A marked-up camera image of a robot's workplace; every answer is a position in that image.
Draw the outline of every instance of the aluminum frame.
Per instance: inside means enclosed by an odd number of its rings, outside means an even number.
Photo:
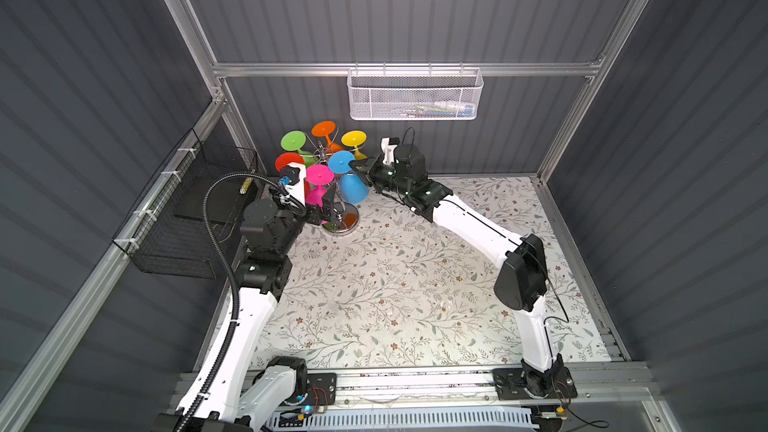
[[[206,139],[210,135],[226,109],[225,105],[221,97],[211,101],[195,124],[194,131],[187,134],[179,149],[168,161],[165,172],[178,168],[188,149],[197,143],[198,137]],[[146,209],[156,199],[170,176],[171,174],[159,174],[158,179],[141,199],[137,210]],[[141,216],[133,214],[120,230],[119,237],[131,238],[140,222]],[[130,259],[120,247],[115,244],[109,246],[0,403],[0,430],[24,430],[129,263]]]
[[[578,129],[581,120],[583,120],[584,116],[587,114],[594,98],[598,95],[600,88],[616,63],[616,59],[624,48],[624,44],[627,43],[629,35],[638,24],[640,15],[643,13],[643,10],[645,10],[649,1],[650,0],[629,0],[626,7],[621,12],[619,20],[613,31],[610,33],[608,42],[605,44],[605,48],[603,48],[603,52],[600,54],[600,70],[594,78],[587,80],[581,87],[581,91],[571,106],[571,111],[565,117],[563,125],[560,130],[558,130],[558,134],[555,136],[552,145],[547,151],[547,155],[544,156],[542,166],[539,167],[538,170],[538,175],[542,178],[543,182],[547,182],[550,177],[552,177],[554,168],[557,166],[558,162],[560,162],[560,158],[562,158],[565,153],[566,147],[568,147],[568,144],[571,142],[571,139],[576,133],[576,129]]]
[[[181,33],[184,43],[187,44],[192,59],[197,65],[200,75],[205,81],[206,87],[212,97],[224,95],[224,98],[230,107],[223,115],[226,128],[230,131],[235,145],[241,149],[251,149],[256,151],[259,159],[259,167],[264,170],[264,164],[261,161],[261,154],[256,148],[254,139],[250,136],[248,128],[245,125],[240,109],[232,96],[230,88],[225,81],[219,79],[214,74],[212,65],[216,63],[216,55],[206,38],[203,26],[197,18],[197,14],[192,7],[190,0],[163,0],[168,7],[171,16],[174,18],[176,27]],[[246,163],[251,166],[250,158],[244,157]]]
[[[360,75],[405,73],[414,70],[440,75],[460,75],[480,69],[486,77],[572,76],[594,77],[600,62],[542,63],[222,63],[213,65],[216,77],[346,77],[354,70]]]
[[[574,403],[662,400],[645,362],[578,362],[566,364],[579,390]],[[415,368],[322,369],[337,374],[336,404],[331,409],[411,408],[507,404],[558,404],[557,399],[499,400],[492,370],[502,366],[470,365]],[[247,390],[258,370],[244,380]],[[197,378],[181,374],[168,410]]]
[[[616,326],[610,318],[610,313],[600,296],[598,287],[594,284],[594,280],[592,280],[592,276],[587,269],[587,264],[581,257],[576,241],[574,240],[573,235],[571,235],[571,230],[565,223],[565,219],[560,213],[558,204],[554,201],[552,192],[550,192],[549,187],[543,181],[534,178],[532,182],[538,200],[542,203],[544,214],[547,216],[549,223],[552,226],[552,232],[554,232],[554,235],[558,238],[558,243],[563,250],[563,255],[565,255],[568,265],[571,266],[571,273],[574,276],[576,285],[578,285],[579,290],[581,290],[581,293],[584,296],[584,301],[587,304],[587,308],[589,309],[592,318],[598,322],[598,330],[603,329],[603,331],[600,331],[603,335],[606,333],[613,335],[613,339],[616,341],[616,346],[620,351],[622,359],[632,360],[627,347],[624,345],[624,342],[616,331]]]

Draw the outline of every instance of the blue cup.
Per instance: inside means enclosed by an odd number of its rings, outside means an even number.
[[[368,187],[354,172],[341,176],[339,188],[344,200],[350,204],[359,204],[368,197]]]

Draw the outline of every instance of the black cable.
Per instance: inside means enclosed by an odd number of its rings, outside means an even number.
[[[403,144],[406,143],[406,136],[408,135],[408,130],[411,131],[411,148],[408,150],[408,159],[406,160],[406,169],[408,169],[411,166],[411,154],[413,154],[413,143],[416,140],[416,129],[414,129],[413,127],[409,127],[402,134],[402,143]],[[391,197],[391,196],[386,196],[386,197],[390,197],[390,198],[392,198],[394,200],[397,200],[398,202],[400,202],[404,206],[408,207],[406,202],[404,200],[402,200],[402,194],[400,194],[400,188],[397,185],[397,177],[395,177],[395,192],[397,192],[397,198],[394,198],[394,197]]]
[[[254,174],[252,172],[232,172],[230,174],[226,174],[225,176],[219,177],[216,180],[216,182],[214,182],[208,188],[208,192],[206,192],[205,197],[203,197],[203,223],[205,224],[206,230],[208,231],[210,240],[214,244],[216,253],[219,255],[219,259],[221,260],[221,263],[224,264],[226,278],[229,280],[229,283],[230,283],[230,292],[232,293],[232,318],[230,319],[229,327],[226,329],[226,335],[224,336],[224,343],[221,345],[221,350],[219,350],[219,353],[216,356],[216,360],[214,360],[213,367],[210,369],[208,376],[205,378],[205,382],[203,382],[203,386],[200,387],[200,390],[197,392],[197,397],[192,401],[192,405],[186,411],[184,416],[179,419],[178,423],[176,424],[176,427],[174,428],[174,432],[181,432],[182,430],[184,430],[185,427],[187,427],[187,424],[189,423],[190,419],[194,416],[195,412],[197,412],[197,409],[200,408],[200,405],[203,403],[203,400],[206,399],[206,396],[208,395],[208,390],[210,390],[210,386],[213,385],[214,380],[216,379],[216,374],[218,374],[219,369],[221,368],[221,364],[224,362],[224,358],[226,357],[226,352],[230,348],[230,344],[232,343],[232,337],[235,335],[235,329],[237,328],[237,322],[238,322],[237,319],[240,316],[240,292],[239,292],[240,287],[237,284],[237,279],[235,278],[235,273],[232,270],[232,266],[226,260],[226,255],[224,254],[224,250],[221,248],[221,244],[219,244],[219,241],[216,240],[216,235],[214,234],[214,228],[211,226],[210,220],[208,218],[208,198],[210,197],[210,194],[214,191],[216,186],[218,186],[225,180],[229,180],[230,178],[235,178],[235,177],[258,178],[274,187],[282,188],[284,190],[284,187],[278,186],[268,178],[262,177],[258,174]]]
[[[554,377],[552,377],[552,378],[550,378],[550,379],[552,380],[552,388],[553,388],[553,389],[555,389],[556,391],[560,391],[560,389],[559,389],[559,388],[557,388],[557,387],[555,387],[555,385],[554,385]],[[570,429],[570,430],[568,430],[567,432],[574,432],[574,430],[583,429],[584,427],[594,427],[594,428],[596,428],[596,429],[607,429],[607,428],[609,428],[609,427],[610,427],[610,423],[609,423],[607,420],[592,420],[592,421],[590,422],[589,420],[584,420],[584,419],[580,418],[578,415],[576,415],[576,413],[575,413],[575,412],[573,412],[573,411],[571,410],[571,408],[570,408],[570,407],[571,407],[571,401],[570,401],[570,400],[568,400],[568,403],[566,404],[566,403],[565,403],[565,401],[564,401],[563,399],[561,399],[561,398],[560,398],[560,394],[558,394],[557,392],[555,392],[555,394],[554,394],[554,395],[555,395],[555,396],[557,396],[557,398],[558,398],[558,400],[560,401],[560,403],[562,404],[563,408],[564,408],[564,409],[566,409],[566,410],[568,411],[568,416],[571,416],[571,415],[572,415],[572,416],[574,416],[575,418],[577,418],[577,419],[581,420],[582,422],[584,422],[584,425],[580,425],[580,426],[578,426],[578,427],[575,427],[575,428],[573,428],[573,429]]]

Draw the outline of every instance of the floral tablecloth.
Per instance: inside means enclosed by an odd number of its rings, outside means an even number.
[[[550,279],[571,323],[549,320],[566,362],[610,360],[528,178],[441,180],[496,223],[544,241]],[[293,271],[251,367],[276,355],[310,368],[517,363],[512,312],[493,293],[498,271],[457,235],[371,193],[360,226],[331,237],[305,226]],[[548,310],[563,316],[554,294]]]

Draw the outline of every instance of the metal stand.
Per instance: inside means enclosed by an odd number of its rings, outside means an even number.
[[[360,223],[360,212],[348,202],[335,202],[333,211],[336,212],[336,217],[322,224],[322,230],[330,235],[350,234]]]

